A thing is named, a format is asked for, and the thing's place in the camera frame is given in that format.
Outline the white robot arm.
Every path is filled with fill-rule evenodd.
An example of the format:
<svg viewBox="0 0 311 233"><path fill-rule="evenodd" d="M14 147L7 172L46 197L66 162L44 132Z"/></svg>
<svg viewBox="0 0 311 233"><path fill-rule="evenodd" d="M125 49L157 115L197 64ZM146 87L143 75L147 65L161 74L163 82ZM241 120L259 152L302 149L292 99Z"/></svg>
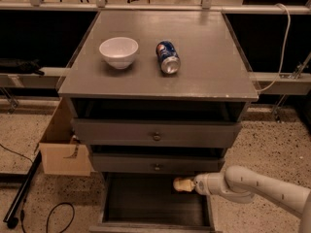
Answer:
<svg viewBox="0 0 311 233"><path fill-rule="evenodd" d="M176 191L218 195L240 203L251 203L259 195L300 219L298 233L311 233L311 189L256 173L242 166L229 166L224 173L203 173L176 178Z"/></svg>

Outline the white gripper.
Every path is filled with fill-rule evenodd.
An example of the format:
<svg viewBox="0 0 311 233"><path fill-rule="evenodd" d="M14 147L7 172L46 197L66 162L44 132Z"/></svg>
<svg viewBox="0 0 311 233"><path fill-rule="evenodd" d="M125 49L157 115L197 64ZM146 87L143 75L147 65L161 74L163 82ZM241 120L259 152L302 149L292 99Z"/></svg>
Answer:
<svg viewBox="0 0 311 233"><path fill-rule="evenodd" d="M174 179L173 187L179 192L192 192L195 189L200 195L222 195L225 191L224 181L224 175L221 173L207 173L199 174L194 179L178 177Z"/></svg>

